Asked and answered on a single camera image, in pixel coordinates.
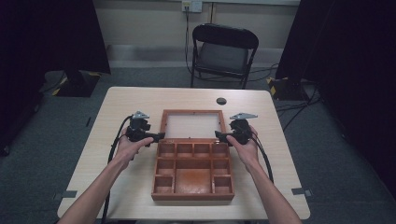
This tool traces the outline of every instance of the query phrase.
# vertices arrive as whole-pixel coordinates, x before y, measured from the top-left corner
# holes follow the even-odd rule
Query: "black chair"
[[[214,23],[198,25],[192,31],[194,44],[192,56],[191,84],[194,71],[224,77],[234,77],[243,82],[245,89],[259,39],[246,29],[233,28]]]

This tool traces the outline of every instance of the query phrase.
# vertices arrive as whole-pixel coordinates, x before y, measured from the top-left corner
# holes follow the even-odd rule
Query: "hand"
[[[139,153],[139,149],[145,145],[148,145],[154,141],[152,137],[147,137],[138,142],[129,141],[126,134],[127,128],[122,130],[122,136],[119,140],[119,146],[117,149],[117,153],[115,158],[118,158],[123,161],[122,169],[125,169],[128,166],[129,161],[134,158],[134,155]]]
[[[253,132],[253,138],[257,139],[257,131],[251,125],[250,129]],[[238,152],[239,158],[241,159],[242,163],[245,164],[248,171],[248,167],[250,167],[251,165],[259,164],[257,145],[252,139],[249,139],[245,145],[241,145],[231,135],[227,135],[227,140],[235,147],[236,151]]]

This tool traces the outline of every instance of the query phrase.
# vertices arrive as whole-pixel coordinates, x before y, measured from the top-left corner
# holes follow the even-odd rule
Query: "baseboard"
[[[109,45],[106,48],[110,67],[183,67],[186,66],[182,47],[140,47]],[[258,49],[252,67],[269,67],[279,63],[283,49]],[[192,48],[188,61],[191,66]]]

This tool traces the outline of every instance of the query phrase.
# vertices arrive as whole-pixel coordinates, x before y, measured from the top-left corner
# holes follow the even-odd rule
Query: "black cable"
[[[120,136],[120,133],[122,132],[122,128],[125,125],[125,122],[128,119],[131,119],[132,116],[128,116],[121,124],[119,132],[117,133],[116,138],[114,139],[113,145],[111,145],[111,149],[110,149],[110,153],[108,154],[108,160],[107,160],[107,164],[109,164],[112,160],[113,160],[113,156],[114,156],[114,151],[116,150],[116,146],[117,143],[119,142],[120,138],[122,138],[124,136],[124,134],[122,136]],[[102,214],[102,221],[101,224],[105,224],[106,223],[106,217],[107,217],[107,210],[108,210],[108,204],[110,202],[110,192],[107,194],[106,200],[105,200],[105,207],[103,209],[103,214]]]
[[[291,124],[291,122],[305,109],[305,108],[307,108],[309,105],[311,105],[311,101],[312,101],[312,99],[314,98],[314,96],[315,96],[315,93],[317,92],[317,89],[318,89],[318,86],[315,86],[315,89],[314,89],[314,92],[312,93],[312,96],[311,96],[311,98],[308,100],[308,102],[305,104],[305,105],[303,105],[302,107],[301,107],[301,109],[289,120],[289,122],[285,125],[285,127],[283,128],[283,132],[285,132],[286,131],[286,129],[288,128],[288,126]]]
[[[259,148],[260,152],[262,153],[262,157],[264,158],[265,165],[266,165],[267,171],[268,171],[268,178],[270,178],[271,182],[274,183],[274,177],[273,177],[273,173],[272,173],[271,164],[270,164],[270,161],[268,160],[267,154],[265,154],[264,148],[262,147],[262,142],[260,141],[257,134],[255,134],[254,132],[252,132],[252,133],[256,136],[257,140],[254,138],[251,138],[251,140],[253,140],[253,142],[256,143],[257,147]]]
[[[212,2],[212,8],[210,8],[210,23],[213,22],[213,8],[215,7],[215,3]]]
[[[284,115],[285,113],[286,113],[286,111],[283,111],[283,113],[280,114],[280,115],[278,115],[277,117],[280,118],[280,117],[282,117],[282,115]]]
[[[190,70],[190,68],[189,68],[189,63],[188,63],[188,60],[187,60],[187,58],[188,58],[188,55],[189,55],[189,40],[190,40],[190,34],[189,34],[189,8],[188,7],[184,7],[184,10],[186,11],[186,40],[185,40],[185,45],[184,45],[184,54],[185,54],[185,57],[186,57],[186,66],[187,66],[187,69],[189,70],[189,73],[190,74],[192,74],[192,71]]]
[[[317,102],[319,102],[320,99],[321,99],[321,97],[318,97],[317,100],[315,100],[314,102],[309,103],[309,104],[302,103],[302,104],[298,104],[298,105],[279,105],[279,106],[276,107],[276,112],[288,111],[288,110],[293,110],[293,109],[299,109],[299,108],[307,106],[307,105],[314,105]]]
[[[260,80],[263,80],[263,79],[265,79],[265,78],[267,78],[267,77],[269,77],[269,76],[271,76],[271,74],[272,74],[272,70],[274,70],[274,69],[277,69],[277,67],[274,67],[275,65],[277,65],[278,63],[274,63],[273,65],[271,65],[271,67],[270,68],[265,68],[265,69],[261,69],[261,70],[257,70],[257,71],[252,71],[252,72],[250,72],[250,74],[252,74],[252,73],[257,73],[257,72],[265,72],[265,71],[270,71],[266,76],[264,76],[264,77],[260,77],[260,78],[257,78],[257,79],[251,79],[251,80],[248,80],[247,82],[252,82],[252,81],[260,81]],[[194,76],[195,78],[197,78],[197,79],[200,79],[200,80],[202,80],[202,81],[212,81],[212,82],[221,82],[221,83],[232,83],[232,82],[240,82],[239,80],[231,80],[231,81],[217,81],[217,80],[214,80],[214,79],[218,79],[218,78],[223,78],[223,76],[217,76],[217,77],[198,77],[198,76]]]
[[[64,71],[62,72],[62,75],[61,75],[61,77],[59,78],[59,80],[58,80],[53,86],[51,86],[51,87],[49,87],[49,88],[47,88],[47,89],[41,91],[41,93],[50,91],[50,90],[52,90],[53,88],[57,87],[57,86],[62,82],[62,79],[64,79]]]

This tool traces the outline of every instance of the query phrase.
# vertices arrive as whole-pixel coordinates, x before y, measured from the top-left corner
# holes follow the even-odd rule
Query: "wall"
[[[186,15],[179,1],[94,1],[106,45],[184,46]],[[260,48],[283,49],[297,6],[216,3],[212,20],[247,28]],[[190,13],[190,30],[209,22],[212,3]]]

